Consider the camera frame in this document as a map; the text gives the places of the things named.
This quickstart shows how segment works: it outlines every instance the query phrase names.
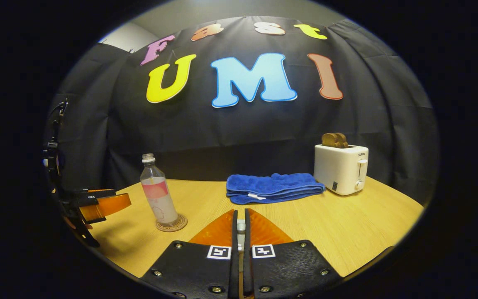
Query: table surface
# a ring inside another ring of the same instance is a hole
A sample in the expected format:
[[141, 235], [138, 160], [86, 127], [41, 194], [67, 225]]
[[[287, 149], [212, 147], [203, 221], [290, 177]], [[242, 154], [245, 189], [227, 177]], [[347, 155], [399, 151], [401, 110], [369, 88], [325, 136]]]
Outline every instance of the table surface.
[[423, 207], [391, 187], [367, 176], [366, 186], [352, 195], [329, 190], [294, 201], [233, 204], [224, 181], [168, 179], [178, 213], [186, 227], [159, 231], [140, 183], [118, 191], [128, 193], [131, 206], [94, 223], [91, 234], [99, 252], [121, 268], [142, 277], [174, 240], [189, 241], [207, 224], [232, 208], [244, 219], [252, 208], [280, 227], [293, 240], [310, 240], [340, 276], [346, 276], [400, 241], [419, 218]]

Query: plastic bottle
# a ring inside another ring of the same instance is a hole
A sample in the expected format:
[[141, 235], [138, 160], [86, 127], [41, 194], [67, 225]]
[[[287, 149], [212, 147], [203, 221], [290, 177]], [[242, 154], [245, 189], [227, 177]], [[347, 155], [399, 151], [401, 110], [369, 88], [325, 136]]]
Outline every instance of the plastic bottle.
[[145, 168], [140, 176], [141, 185], [158, 223], [163, 226], [173, 226], [180, 221], [180, 218], [169, 194], [165, 174], [154, 165], [155, 161], [153, 154], [143, 155], [141, 162]]

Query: folded towel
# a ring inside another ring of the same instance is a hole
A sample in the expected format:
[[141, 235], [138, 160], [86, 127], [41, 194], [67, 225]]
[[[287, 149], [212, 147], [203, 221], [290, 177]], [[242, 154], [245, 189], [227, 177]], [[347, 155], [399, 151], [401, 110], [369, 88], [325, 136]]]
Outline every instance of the folded towel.
[[324, 184], [311, 174], [273, 174], [272, 176], [244, 176], [233, 174], [226, 182], [226, 196], [235, 204], [250, 202], [275, 203], [321, 194]]

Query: letter m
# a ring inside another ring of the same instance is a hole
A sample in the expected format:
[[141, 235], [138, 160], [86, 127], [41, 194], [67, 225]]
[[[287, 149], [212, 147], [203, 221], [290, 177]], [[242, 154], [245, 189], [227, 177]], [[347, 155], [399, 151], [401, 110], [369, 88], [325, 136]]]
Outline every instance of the letter m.
[[294, 100], [298, 96], [291, 89], [283, 68], [285, 56], [279, 53], [265, 53], [259, 55], [256, 63], [249, 70], [235, 57], [218, 59], [211, 63], [217, 70], [217, 97], [211, 105], [215, 108], [234, 106], [239, 97], [232, 93], [232, 83], [247, 102], [252, 102], [258, 91], [261, 80], [265, 90], [261, 93], [262, 100], [277, 102]]

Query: white toaster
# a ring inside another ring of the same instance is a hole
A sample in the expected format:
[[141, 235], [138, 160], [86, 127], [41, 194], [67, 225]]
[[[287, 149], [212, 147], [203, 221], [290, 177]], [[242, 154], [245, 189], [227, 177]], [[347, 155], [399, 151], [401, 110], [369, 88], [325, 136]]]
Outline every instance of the white toaster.
[[313, 176], [337, 194], [348, 195], [362, 190], [367, 168], [367, 147], [349, 145], [348, 148], [337, 148], [315, 145]]

